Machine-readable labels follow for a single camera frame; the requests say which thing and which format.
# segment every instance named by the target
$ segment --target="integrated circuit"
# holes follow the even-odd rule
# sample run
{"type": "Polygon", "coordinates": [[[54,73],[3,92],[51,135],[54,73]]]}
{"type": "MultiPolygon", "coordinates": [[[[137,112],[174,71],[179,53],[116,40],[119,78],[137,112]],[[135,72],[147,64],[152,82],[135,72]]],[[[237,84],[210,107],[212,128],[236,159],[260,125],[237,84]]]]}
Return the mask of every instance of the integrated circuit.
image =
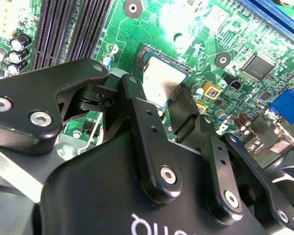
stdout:
{"type": "Polygon", "coordinates": [[[261,82],[274,69],[275,64],[271,63],[261,55],[253,55],[243,66],[244,73],[254,80],[261,82]]]}
{"type": "Polygon", "coordinates": [[[271,95],[268,92],[262,92],[259,96],[259,98],[263,101],[269,100],[271,95]]]}

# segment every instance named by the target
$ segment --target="black mounting arm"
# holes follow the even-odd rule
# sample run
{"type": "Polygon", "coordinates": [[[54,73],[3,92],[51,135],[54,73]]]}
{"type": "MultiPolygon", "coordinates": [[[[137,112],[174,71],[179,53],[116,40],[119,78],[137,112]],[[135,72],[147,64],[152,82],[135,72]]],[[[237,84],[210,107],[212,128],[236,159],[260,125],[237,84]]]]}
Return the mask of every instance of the black mounting arm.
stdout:
{"type": "MultiPolygon", "coordinates": [[[[294,223],[281,222],[276,211],[263,209],[268,221],[256,214],[260,224],[247,209],[231,163],[232,158],[246,163],[249,156],[238,141],[233,147],[227,137],[218,138],[186,88],[169,105],[181,146],[168,141],[157,108],[146,101],[141,61],[135,61],[132,73],[119,79],[117,87],[107,87],[108,71],[83,59],[0,80],[0,155],[14,162],[22,158],[23,165],[24,159],[27,164],[46,157],[64,123],[90,110],[104,113],[104,143],[61,164],[44,182],[43,234],[262,235],[263,227],[270,233],[294,230],[294,223]],[[158,232],[160,226],[164,232],[158,232]]],[[[260,169],[243,167],[247,174],[265,178],[260,169]]],[[[270,197],[271,187],[259,191],[267,198],[261,202],[271,202],[291,220],[292,206],[281,195],[270,197]]]]}

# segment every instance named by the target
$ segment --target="blue pcie slot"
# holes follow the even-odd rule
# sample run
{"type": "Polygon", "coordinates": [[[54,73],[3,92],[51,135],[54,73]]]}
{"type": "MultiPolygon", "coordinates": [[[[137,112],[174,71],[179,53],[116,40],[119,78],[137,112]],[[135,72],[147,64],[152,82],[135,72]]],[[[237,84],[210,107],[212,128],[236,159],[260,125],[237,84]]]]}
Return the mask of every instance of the blue pcie slot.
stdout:
{"type": "Polygon", "coordinates": [[[238,0],[294,42],[294,20],[266,0],[238,0]]]}

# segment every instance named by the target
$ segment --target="black plastic bracket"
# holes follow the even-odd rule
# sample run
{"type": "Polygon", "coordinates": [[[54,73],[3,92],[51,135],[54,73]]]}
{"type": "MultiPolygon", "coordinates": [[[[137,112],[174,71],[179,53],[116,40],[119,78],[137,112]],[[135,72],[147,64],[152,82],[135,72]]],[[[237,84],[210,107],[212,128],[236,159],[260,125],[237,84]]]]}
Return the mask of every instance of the black plastic bracket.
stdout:
{"type": "Polygon", "coordinates": [[[132,75],[121,78],[119,92],[122,108],[113,122],[105,119],[104,140],[113,138],[129,120],[145,192],[157,203],[169,203],[181,193],[183,183],[157,108],[146,101],[141,81],[132,75]]]}
{"type": "Polygon", "coordinates": [[[245,146],[233,135],[225,134],[221,140],[231,153],[236,168],[237,183],[248,185],[255,195],[255,215],[269,234],[288,228],[294,231],[294,208],[257,164],[245,146]]]}
{"type": "Polygon", "coordinates": [[[172,129],[178,141],[202,153],[206,201],[224,224],[243,216],[243,207],[225,144],[217,138],[211,119],[198,113],[188,88],[182,88],[169,104],[172,129]]]}
{"type": "Polygon", "coordinates": [[[100,63],[82,59],[0,80],[0,97],[12,103],[10,110],[0,112],[0,146],[30,155],[50,152],[75,93],[103,84],[107,77],[100,63]],[[36,111],[50,115],[52,123],[33,124],[29,116],[36,111]]]}

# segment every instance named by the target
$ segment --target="yellow component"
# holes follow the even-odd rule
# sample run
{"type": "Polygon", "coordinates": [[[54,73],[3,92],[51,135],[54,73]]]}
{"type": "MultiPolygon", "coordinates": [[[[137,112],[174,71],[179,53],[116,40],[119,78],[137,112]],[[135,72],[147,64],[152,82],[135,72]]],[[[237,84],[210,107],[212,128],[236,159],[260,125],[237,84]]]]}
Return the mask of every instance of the yellow component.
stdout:
{"type": "Polygon", "coordinates": [[[11,39],[19,25],[21,4],[17,0],[0,0],[0,36],[11,39]]]}
{"type": "Polygon", "coordinates": [[[220,88],[213,84],[212,82],[206,82],[203,85],[204,89],[204,96],[210,98],[210,99],[217,99],[218,96],[221,94],[220,88]]]}
{"type": "Polygon", "coordinates": [[[196,101],[196,106],[200,114],[203,114],[204,112],[206,112],[207,107],[203,102],[199,100],[196,101]]]}

